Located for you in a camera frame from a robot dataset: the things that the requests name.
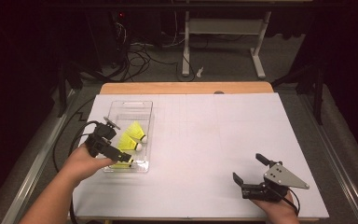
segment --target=forearm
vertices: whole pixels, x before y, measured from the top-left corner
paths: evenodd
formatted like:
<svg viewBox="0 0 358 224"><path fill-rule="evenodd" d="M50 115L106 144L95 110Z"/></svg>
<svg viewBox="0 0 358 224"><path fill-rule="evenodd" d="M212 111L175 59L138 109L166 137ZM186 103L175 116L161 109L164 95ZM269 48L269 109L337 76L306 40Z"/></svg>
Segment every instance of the forearm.
<svg viewBox="0 0 358 224"><path fill-rule="evenodd" d="M270 217L269 220L273 224L299 224L296 216Z"/></svg>
<svg viewBox="0 0 358 224"><path fill-rule="evenodd" d="M65 223L72 193L78 183L65 179L60 173L48 184L20 224Z"/></svg>

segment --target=white tabletop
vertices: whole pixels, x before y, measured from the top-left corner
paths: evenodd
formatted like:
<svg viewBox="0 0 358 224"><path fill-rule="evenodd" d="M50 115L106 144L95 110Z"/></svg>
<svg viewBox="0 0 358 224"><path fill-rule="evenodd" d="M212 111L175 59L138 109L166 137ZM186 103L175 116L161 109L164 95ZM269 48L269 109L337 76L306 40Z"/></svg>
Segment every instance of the white tabletop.
<svg viewBox="0 0 358 224"><path fill-rule="evenodd" d="M77 217L264 218L232 179L235 172L244 183L263 182L269 168L255 153L282 161L310 185L292 189L301 202L299 217L328 217L277 93L97 95L89 120L104 122L113 101L153 102L150 168L101 170L82 181L74 192Z"/></svg>

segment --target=transparent container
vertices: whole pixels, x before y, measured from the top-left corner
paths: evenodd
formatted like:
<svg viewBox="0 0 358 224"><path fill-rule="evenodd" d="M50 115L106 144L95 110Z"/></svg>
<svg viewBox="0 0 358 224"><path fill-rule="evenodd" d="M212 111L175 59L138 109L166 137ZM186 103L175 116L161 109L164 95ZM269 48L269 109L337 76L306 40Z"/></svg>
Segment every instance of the transparent container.
<svg viewBox="0 0 358 224"><path fill-rule="evenodd" d="M118 162L115 165L104 167L105 172L147 172L152 139L152 109L151 101L114 101L110 107L108 118L112 120L120 130L111 140L113 147L118 147L123 135L133 133L136 127L137 133L142 132L145 137L138 139L138 135L131 135L131 140L136 142L138 150L122 150L132 155L132 162Z"/></svg>

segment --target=gray floor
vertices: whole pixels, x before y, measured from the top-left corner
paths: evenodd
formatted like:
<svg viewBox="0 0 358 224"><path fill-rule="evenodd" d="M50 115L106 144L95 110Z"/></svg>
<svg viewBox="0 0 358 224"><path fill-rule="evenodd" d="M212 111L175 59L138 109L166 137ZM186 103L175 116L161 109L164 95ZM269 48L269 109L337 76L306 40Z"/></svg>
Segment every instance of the gray floor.
<svg viewBox="0 0 358 224"><path fill-rule="evenodd" d="M255 37L244 36L236 41L227 41L228 38L234 39L232 36L216 36L206 42L200 37L191 38L191 67L195 73L203 67L201 77L195 77L193 81L259 80L256 77L248 50L255 45ZM304 36L284 40L281 36L276 35L265 39L260 51L260 59L267 75L266 81L270 82L287 74L303 38ZM178 81L182 68L182 50L182 46L162 49L147 47L147 52L154 60L177 63L177 71L175 64L150 61L150 66L145 72L129 81ZM141 64L142 60L138 58L132 62ZM131 74L134 74L136 69L133 66L130 70ZM71 116L78 107L98 94L101 85L99 82L85 81L84 88L78 92L78 97L71 109L67 111L67 115ZM281 96L298 143L330 215L330 218L319 220L317 223L358 223L358 146L356 141L326 87L324 87L322 108L324 124L321 126L315 122L310 113L311 95L297 95L295 86L295 83L282 84L275 91ZM84 123L81 119L87 118L91 105L92 103L86 104L80 110L83 113L82 116L74 116L62 133L54 154L59 166L67 156L67 148L70 146L70 141L76 130ZM54 132L55 124L60 121L57 118L58 110L58 104L56 104L44 124L35 133L33 140L24 149L24 153L7 178L5 185L0 189L0 223L16 198L40 148L47 143L47 138ZM34 188L31 188L32 195L29 199L25 199L28 203L23 206L24 209L34 201L54 175L50 154L37 183Z"/></svg>

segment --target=black mount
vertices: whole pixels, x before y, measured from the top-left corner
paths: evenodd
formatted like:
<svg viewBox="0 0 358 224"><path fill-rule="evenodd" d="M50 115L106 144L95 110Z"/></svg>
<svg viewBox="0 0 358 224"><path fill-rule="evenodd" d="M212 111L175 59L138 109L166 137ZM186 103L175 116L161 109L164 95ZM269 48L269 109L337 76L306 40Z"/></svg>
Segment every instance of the black mount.
<svg viewBox="0 0 358 224"><path fill-rule="evenodd" d="M281 161L270 161L258 153L255 157L264 165L269 166L269 170L264 173L264 182L259 185L244 184L237 174L232 174L235 183L241 187L243 199L277 203L286 196L289 187L310 188L309 185L284 168Z"/></svg>
<svg viewBox="0 0 358 224"><path fill-rule="evenodd" d="M131 160L130 154L122 152L110 145L110 140L117 134L114 129L115 126L116 125L112 125L112 122L107 122L106 124L98 123L94 132L89 134L85 144L92 157L96 157L98 153L101 153L112 161Z"/></svg>

